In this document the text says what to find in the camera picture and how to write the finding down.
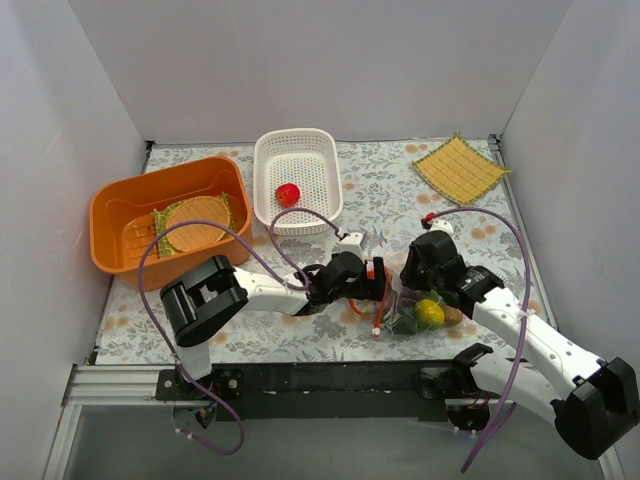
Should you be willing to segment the yellow fake lemon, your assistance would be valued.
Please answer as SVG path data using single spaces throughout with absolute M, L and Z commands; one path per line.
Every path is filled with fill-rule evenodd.
M 438 302 L 423 299 L 414 305 L 414 318 L 420 329 L 439 329 L 445 323 L 445 313 Z

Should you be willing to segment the clear zip top bag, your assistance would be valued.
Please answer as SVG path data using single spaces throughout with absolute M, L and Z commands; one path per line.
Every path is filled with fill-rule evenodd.
M 404 287 L 399 275 L 385 267 L 386 286 L 384 299 L 349 299 L 355 315 L 372 324 L 372 334 L 380 338 L 383 332 L 391 335 L 414 336 L 429 331 L 458 326 L 464 314 L 448 306 L 435 291 L 411 290 Z

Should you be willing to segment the dark green fake avocado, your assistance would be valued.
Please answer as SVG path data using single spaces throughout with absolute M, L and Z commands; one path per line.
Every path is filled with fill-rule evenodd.
M 395 335 L 416 335 L 418 325 L 411 316 L 398 316 L 392 323 L 392 331 Z

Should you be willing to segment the red fake tomato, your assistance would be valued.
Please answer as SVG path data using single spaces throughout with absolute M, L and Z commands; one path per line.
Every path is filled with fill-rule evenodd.
M 278 186 L 274 192 L 274 197 L 283 209 L 294 207 L 300 200 L 301 192 L 294 183 L 285 183 Z

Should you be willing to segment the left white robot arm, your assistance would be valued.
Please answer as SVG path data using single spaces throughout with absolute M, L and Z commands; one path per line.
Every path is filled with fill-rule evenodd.
M 351 252 L 334 254 L 325 264 L 307 266 L 309 288 L 297 291 L 302 275 L 279 282 L 264 274 L 231 265 L 214 256 L 172 281 L 160 291 L 182 372 L 178 387 L 193 400 L 205 398 L 213 386 L 208 341 L 240 312 L 277 312 L 310 316 L 342 299 L 381 301 L 390 274 L 380 257 L 362 260 Z

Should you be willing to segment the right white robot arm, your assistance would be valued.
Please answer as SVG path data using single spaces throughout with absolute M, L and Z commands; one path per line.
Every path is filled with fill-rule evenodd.
M 498 276 L 465 263 L 448 233 L 429 231 L 414 240 L 400 278 L 410 289 L 437 292 L 524 359 L 514 377 L 509 375 L 512 363 L 490 353 L 457 367 L 452 383 L 460 395 L 500 393 L 552 423 L 574 452 L 590 460 L 638 425 L 634 369 L 619 357 L 601 359 L 536 314 L 522 311 Z

